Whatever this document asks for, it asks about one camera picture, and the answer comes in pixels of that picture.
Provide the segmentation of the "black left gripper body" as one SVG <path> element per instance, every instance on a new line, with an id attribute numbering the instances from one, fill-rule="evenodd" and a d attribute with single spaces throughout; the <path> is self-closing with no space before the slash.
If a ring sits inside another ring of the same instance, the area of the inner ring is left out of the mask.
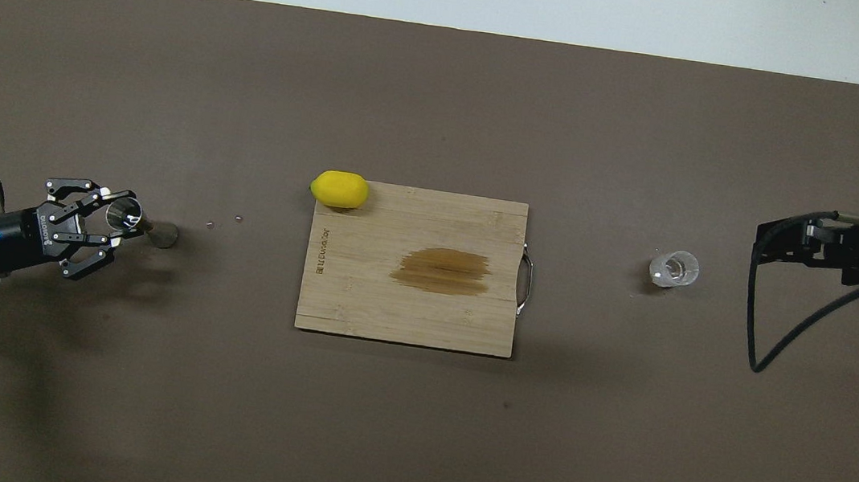
<path id="1" fill-rule="evenodd" d="M 76 233 L 77 218 L 62 222 L 49 216 L 59 213 L 56 203 L 43 202 L 36 207 L 0 214 L 0 275 L 24 268 L 59 262 L 73 255 L 69 243 L 59 243 L 54 235 Z"/>

